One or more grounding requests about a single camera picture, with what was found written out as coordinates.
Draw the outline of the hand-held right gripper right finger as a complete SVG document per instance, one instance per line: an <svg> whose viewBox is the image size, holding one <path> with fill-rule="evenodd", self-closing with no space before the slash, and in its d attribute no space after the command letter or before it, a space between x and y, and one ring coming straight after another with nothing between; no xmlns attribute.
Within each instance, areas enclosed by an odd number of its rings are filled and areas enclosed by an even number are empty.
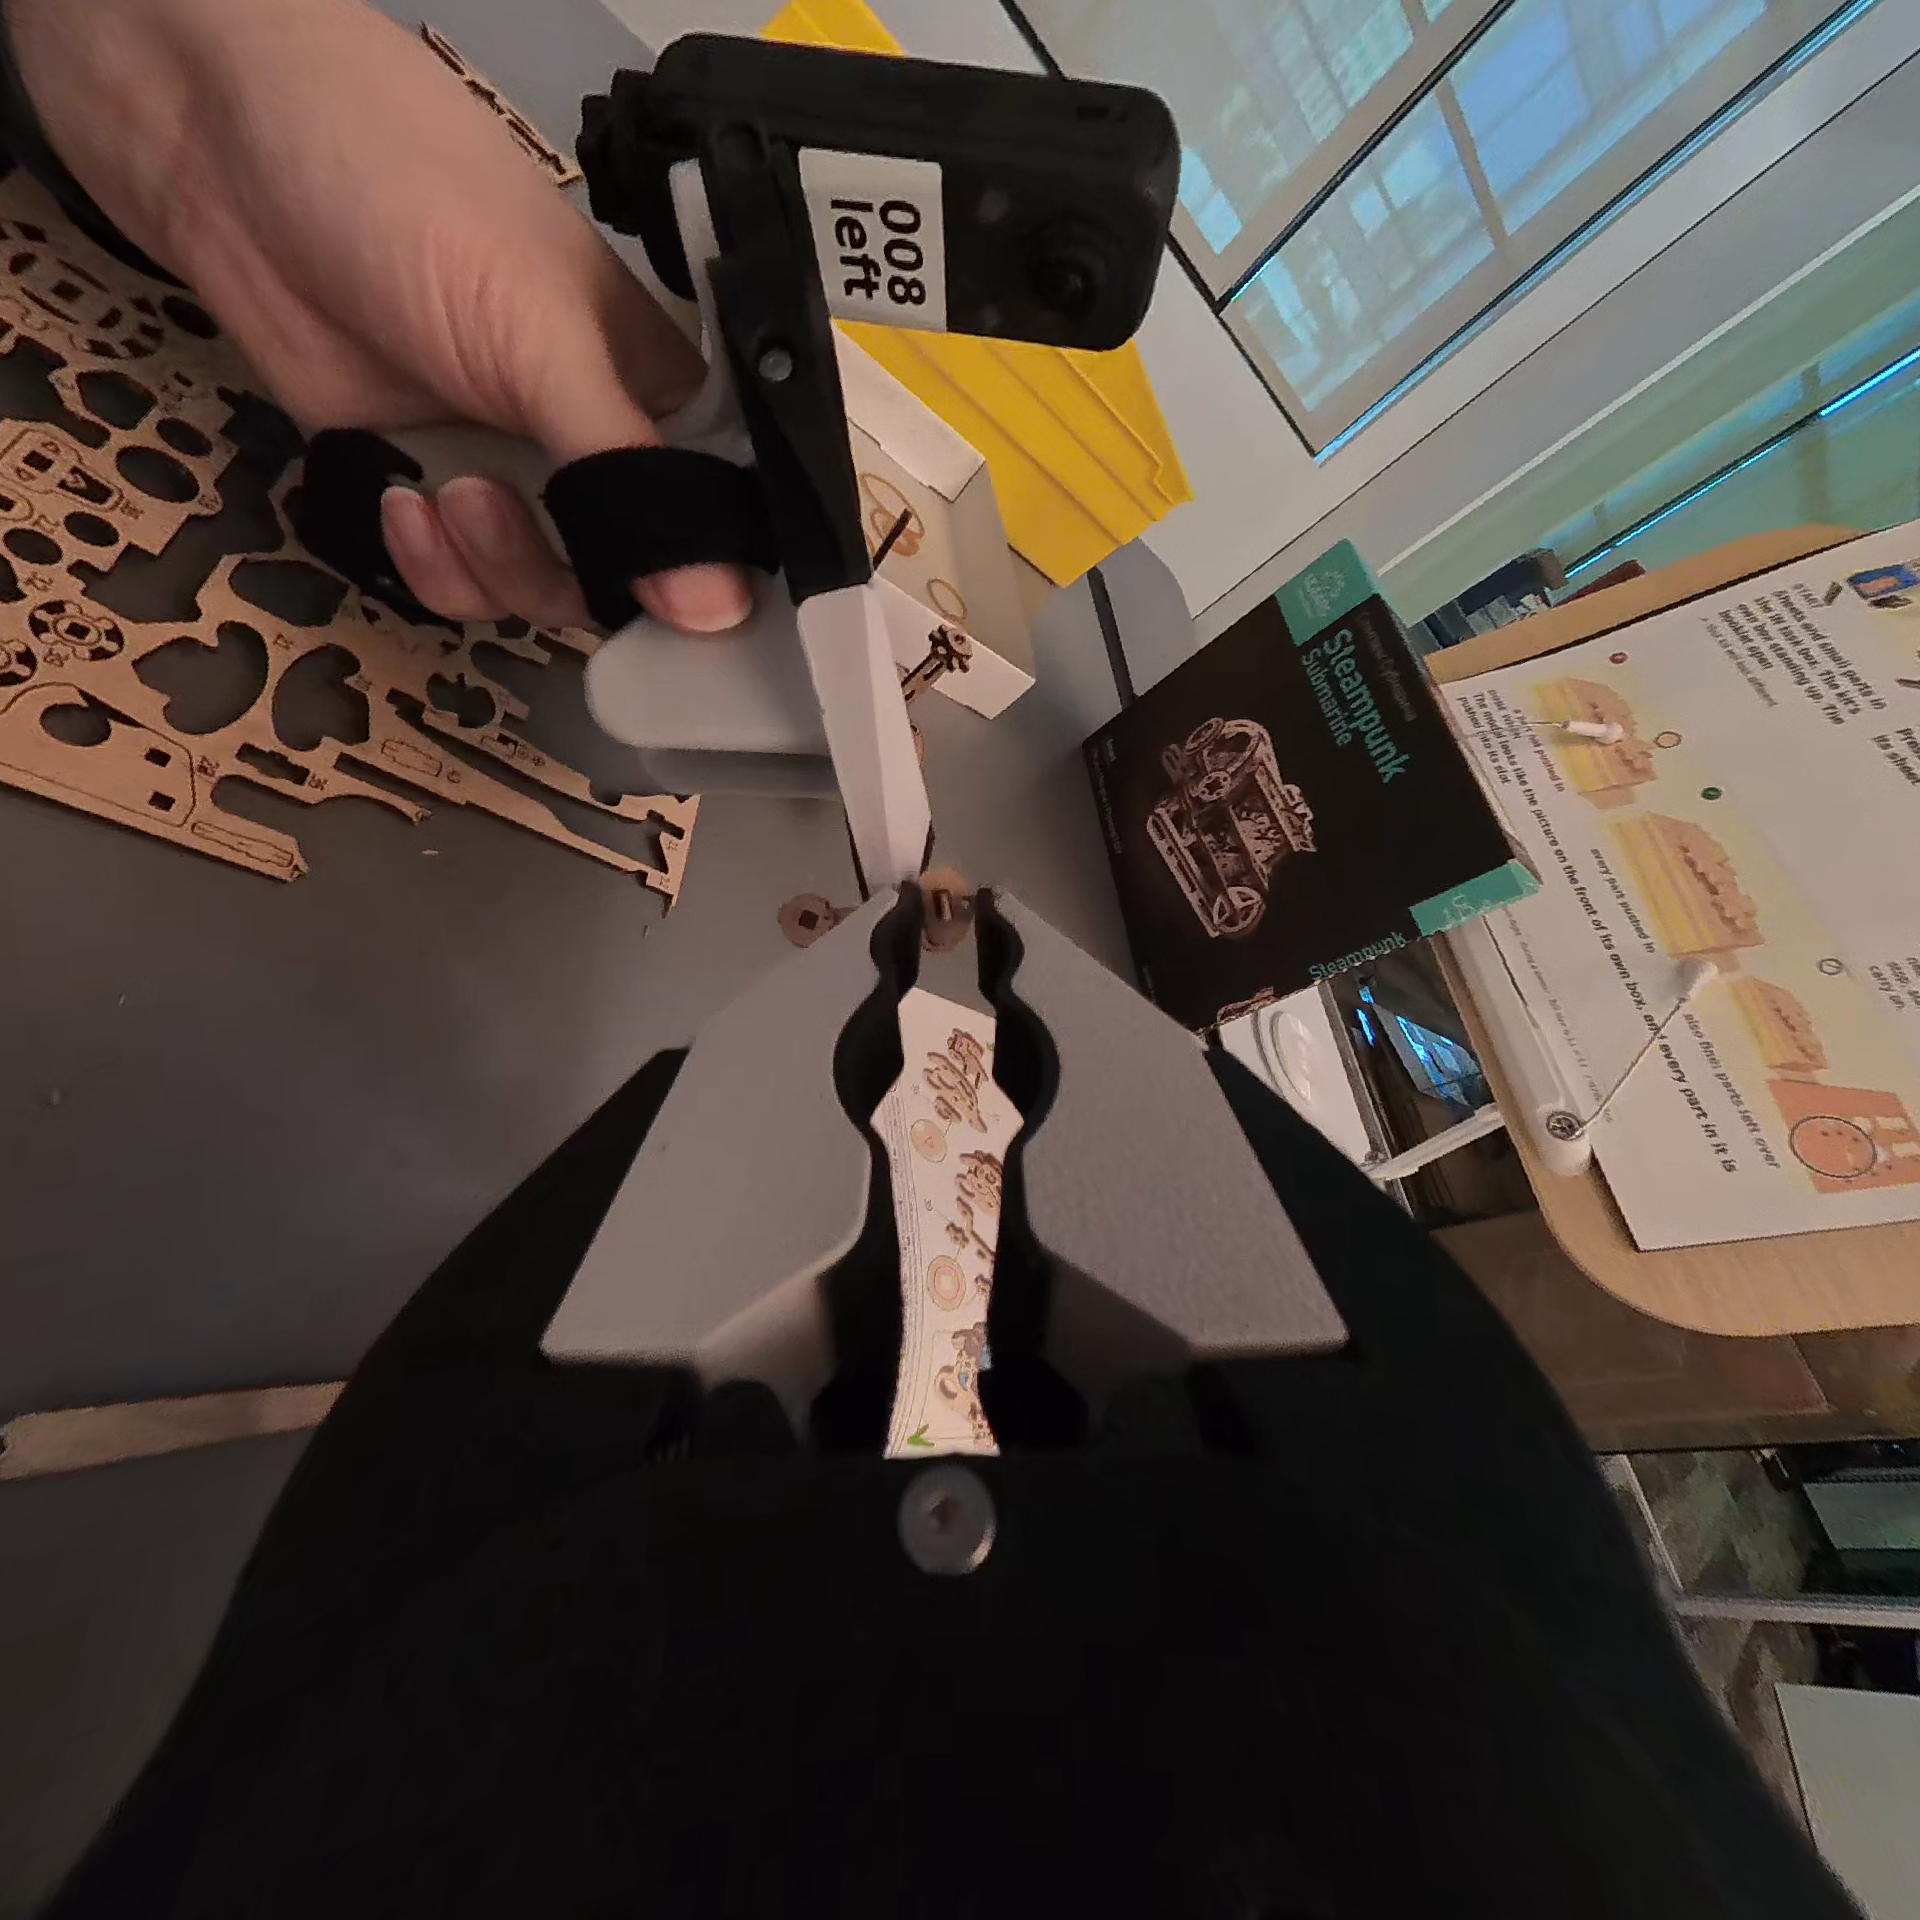
<svg viewBox="0 0 1920 1920"><path fill-rule="evenodd" d="M1193 1366L1339 1353L1346 1322L1183 1026L1007 892L979 986L1022 1120L1004 1163L994 1404L1102 1404Z"/></svg>

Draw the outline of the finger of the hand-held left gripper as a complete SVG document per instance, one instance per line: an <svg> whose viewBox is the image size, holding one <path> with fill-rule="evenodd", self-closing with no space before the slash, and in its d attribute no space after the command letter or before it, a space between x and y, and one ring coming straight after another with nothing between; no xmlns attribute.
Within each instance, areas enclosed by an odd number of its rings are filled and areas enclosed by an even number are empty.
<svg viewBox="0 0 1920 1920"><path fill-rule="evenodd" d="M797 626L862 884L913 883L931 810L881 588L818 592L799 604Z"/></svg>

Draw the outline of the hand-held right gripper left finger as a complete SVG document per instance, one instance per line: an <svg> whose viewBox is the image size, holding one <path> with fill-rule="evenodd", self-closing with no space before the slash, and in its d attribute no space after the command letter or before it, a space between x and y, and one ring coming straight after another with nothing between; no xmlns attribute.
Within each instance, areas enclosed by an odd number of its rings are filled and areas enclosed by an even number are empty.
<svg viewBox="0 0 1920 1920"><path fill-rule="evenodd" d="M919 926L919 889L899 884L706 1020L543 1330L547 1360L749 1382L810 1415L834 1369L822 1279L874 1190L833 1062L881 993L876 938L916 944Z"/></svg>

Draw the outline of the black model kit box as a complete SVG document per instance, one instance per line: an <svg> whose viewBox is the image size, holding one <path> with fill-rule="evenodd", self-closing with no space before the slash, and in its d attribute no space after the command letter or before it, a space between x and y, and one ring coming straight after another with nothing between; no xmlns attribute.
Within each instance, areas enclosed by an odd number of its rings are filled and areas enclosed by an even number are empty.
<svg viewBox="0 0 1920 1920"><path fill-rule="evenodd" d="M1139 988L1190 1033L1542 884L1350 542L1083 756Z"/></svg>

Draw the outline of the laser-cut plywood parts sheet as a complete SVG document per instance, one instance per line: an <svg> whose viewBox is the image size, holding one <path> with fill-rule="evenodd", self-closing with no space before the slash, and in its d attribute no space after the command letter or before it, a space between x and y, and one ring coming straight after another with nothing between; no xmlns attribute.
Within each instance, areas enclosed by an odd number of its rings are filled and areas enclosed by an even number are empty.
<svg viewBox="0 0 1920 1920"><path fill-rule="evenodd" d="M347 584L299 537L298 433L206 310L15 168L2 212L5 786L268 881L303 854L243 786L476 808L674 904L700 802L596 793L485 671L594 641L415 624Z"/></svg>
<svg viewBox="0 0 1920 1920"><path fill-rule="evenodd" d="M558 188L573 188L585 180L582 168L558 150L537 127L502 95L465 54L431 24L418 24L415 35L427 54L462 86L478 106L483 106L510 135L515 150L523 153L543 179Z"/></svg>

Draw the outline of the person's left hand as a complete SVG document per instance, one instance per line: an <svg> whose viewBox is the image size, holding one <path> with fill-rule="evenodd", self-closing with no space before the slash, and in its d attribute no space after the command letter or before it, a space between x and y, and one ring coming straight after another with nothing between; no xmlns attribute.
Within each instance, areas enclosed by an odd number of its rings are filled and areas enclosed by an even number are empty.
<svg viewBox="0 0 1920 1920"><path fill-rule="evenodd" d="M703 360L427 48L367 4L5 4L53 156L302 430L659 444Z"/></svg>

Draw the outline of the white printed cardboard box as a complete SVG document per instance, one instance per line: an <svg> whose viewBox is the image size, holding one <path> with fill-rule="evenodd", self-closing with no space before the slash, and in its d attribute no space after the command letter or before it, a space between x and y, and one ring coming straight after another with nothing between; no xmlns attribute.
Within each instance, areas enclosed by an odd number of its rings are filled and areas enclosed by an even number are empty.
<svg viewBox="0 0 1920 1920"><path fill-rule="evenodd" d="M985 457L838 332L857 514L900 681L998 718L1036 681Z"/></svg>

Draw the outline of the white device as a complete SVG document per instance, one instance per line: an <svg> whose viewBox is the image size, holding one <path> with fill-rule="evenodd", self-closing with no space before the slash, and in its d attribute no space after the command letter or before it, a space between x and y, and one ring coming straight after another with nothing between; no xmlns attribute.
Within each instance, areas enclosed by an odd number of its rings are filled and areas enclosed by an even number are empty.
<svg viewBox="0 0 1920 1920"><path fill-rule="evenodd" d="M1299 1115L1333 1144L1375 1187L1398 1185L1481 1138L1503 1132L1498 1105L1444 1128L1405 1152L1386 1152L1375 1105L1359 1082L1353 1048L1337 1031L1321 990L1259 1004L1215 1031L1235 1062L1246 1065Z"/></svg>

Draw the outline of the yellow plastic bin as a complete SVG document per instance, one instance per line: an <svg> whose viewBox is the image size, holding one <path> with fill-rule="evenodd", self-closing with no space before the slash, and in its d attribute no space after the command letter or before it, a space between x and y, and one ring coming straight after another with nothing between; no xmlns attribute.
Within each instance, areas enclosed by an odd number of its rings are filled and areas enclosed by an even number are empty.
<svg viewBox="0 0 1920 1920"><path fill-rule="evenodd" d="M1073 353L836 328L982 456L1011 546L1058 588L1193 498L1137 345Z"/></svg>

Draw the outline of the round wooden side table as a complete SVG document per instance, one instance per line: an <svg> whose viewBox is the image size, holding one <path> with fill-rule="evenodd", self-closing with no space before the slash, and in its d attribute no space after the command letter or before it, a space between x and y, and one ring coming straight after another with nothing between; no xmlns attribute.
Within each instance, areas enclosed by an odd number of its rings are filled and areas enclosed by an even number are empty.
<svg viewBox="0 0 1920 1920"><path fill-rule="evenodd" d="M1855 530L1815 522L1718 544L1462 641L1431 656L1427 673L1434 687L1452 688L1853 539ZM1545 1132L1545 1102L1563 1090L1561 1076L1538 1026L1522 1010L1487 926L1487 920L1477 920L1435 935L1431 944L1545 1228L1586 1280L1636 1312L1717 1337L1789 1337L1918 1322L1918 1228L1906 1222L1642 1251L1596 1167L1579 1160L1573 1144Z"/></svg>

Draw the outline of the thin wooden strip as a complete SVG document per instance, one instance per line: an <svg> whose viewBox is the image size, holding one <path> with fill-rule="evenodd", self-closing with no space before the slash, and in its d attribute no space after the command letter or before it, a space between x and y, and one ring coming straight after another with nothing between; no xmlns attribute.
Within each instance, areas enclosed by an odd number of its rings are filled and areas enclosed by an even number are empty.
<svg viewBox="0 0 1920 1920"><path fill-rule="evenodd" d="M287 1384L23 1412L2 1428L2 1482L67 1478L309 1434L326 1420L342 1392L345 1382Z"/></svg>

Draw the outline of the laminated instruction sheet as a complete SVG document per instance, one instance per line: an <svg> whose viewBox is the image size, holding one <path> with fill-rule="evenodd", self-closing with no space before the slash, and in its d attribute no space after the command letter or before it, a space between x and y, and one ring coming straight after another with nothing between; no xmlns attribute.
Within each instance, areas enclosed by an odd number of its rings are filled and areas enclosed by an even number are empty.
<svg viewBox="0 0 1920 1920"><path fill-rule="evenodd" d="M1646 1254L1918 1217L1915 522L1452 688L1541 892L1487 916Z"/></svg>

